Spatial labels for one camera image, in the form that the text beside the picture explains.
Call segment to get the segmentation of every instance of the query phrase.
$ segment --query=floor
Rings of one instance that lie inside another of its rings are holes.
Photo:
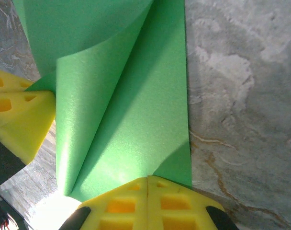
[[[241,230],[291,230],[291,0],[186,0],[186,27],[194,187]],[[0,69],[40,78],[10,0]],[[38,230],[56,229],[56,202],[67,204],[58,222],[78,205],[56,190],[55,126],[0,193]]]

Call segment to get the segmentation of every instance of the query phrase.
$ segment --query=yellow foam block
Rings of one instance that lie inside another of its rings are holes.
[[[91,212],[80,230],[147,230],[147,179],[139,178],[84,202]]]
[[[148,177],[149,230],[217,230],[206,211],[214,200],[157,176]]]
[[[33,84],[32,81],[0,70],[0,92],[19,92]]]
[[[54,118],[52,92],[0,93],[0,142],[25,164],[34,159]]]

